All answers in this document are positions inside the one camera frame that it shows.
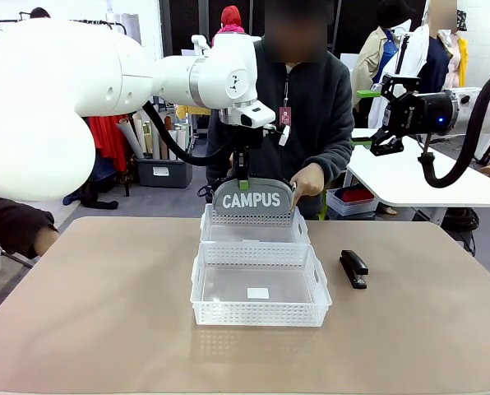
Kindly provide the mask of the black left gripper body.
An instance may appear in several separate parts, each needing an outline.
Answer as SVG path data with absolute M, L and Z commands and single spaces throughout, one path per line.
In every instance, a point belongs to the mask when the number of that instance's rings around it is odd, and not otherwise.
M 249 152 L 251 149 L 261 148 L 264 129 L 247 128 L 243 126 L 228 126 L 230 140 L 234 154 Z

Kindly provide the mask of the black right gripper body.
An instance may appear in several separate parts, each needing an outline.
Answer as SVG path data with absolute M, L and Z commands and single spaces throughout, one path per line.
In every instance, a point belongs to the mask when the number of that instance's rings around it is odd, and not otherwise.
M 458 114 L 458 99 L 453 91 L 405 93 L 392 102 L 392 132 L 444 135 L 454 128 Z

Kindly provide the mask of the person's left hand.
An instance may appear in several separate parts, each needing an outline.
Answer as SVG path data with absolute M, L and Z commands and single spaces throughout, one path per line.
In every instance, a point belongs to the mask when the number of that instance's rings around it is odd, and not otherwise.
M 311 163 L 296 173 L 290 183 L 294 186 L 292 207 L 296 207 L 302 197 L 320 194 L 325 187 L 324 172 L 319 164 Z

